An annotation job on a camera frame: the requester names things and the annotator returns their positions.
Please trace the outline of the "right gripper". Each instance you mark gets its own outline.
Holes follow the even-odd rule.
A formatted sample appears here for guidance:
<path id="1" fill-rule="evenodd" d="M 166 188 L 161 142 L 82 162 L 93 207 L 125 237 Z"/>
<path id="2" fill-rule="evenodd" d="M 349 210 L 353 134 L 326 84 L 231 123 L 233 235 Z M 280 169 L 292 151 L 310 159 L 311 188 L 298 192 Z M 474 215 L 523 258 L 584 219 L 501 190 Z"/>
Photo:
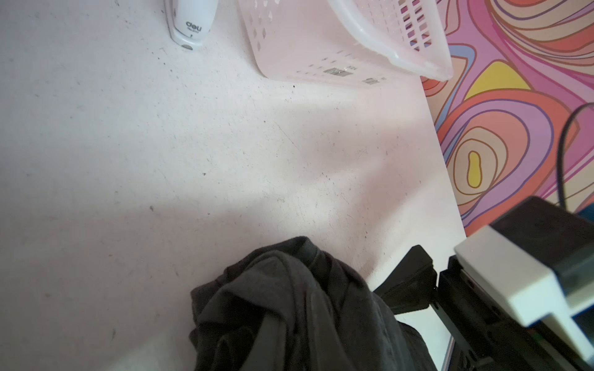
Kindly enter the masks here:
<path id="1" fill-rule="evenodd" d="M 542 321 L 524 327 L 505 314 L 457 257 L 450 257 L 436 286 L 437 278 L 433 260 L 416 245 L 374 293 L 394 315 L 424 310 L 432 303 L 452 336 L 444 370 L 593 369 L 593 363 L 582 360 Z"/>

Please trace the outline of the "black long pants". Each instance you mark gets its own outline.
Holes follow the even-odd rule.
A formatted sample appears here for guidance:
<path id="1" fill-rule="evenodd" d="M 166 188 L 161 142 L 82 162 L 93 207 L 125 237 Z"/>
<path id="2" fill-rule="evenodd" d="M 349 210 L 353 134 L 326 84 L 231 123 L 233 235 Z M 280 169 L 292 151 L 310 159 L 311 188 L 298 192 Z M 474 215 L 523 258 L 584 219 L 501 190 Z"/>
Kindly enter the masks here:
<path id="1" fill-rule="evenodd" d="M 295 237 L 191 292 L 198 370 L 433 370 L 419 332 L 352 267 Z"/>

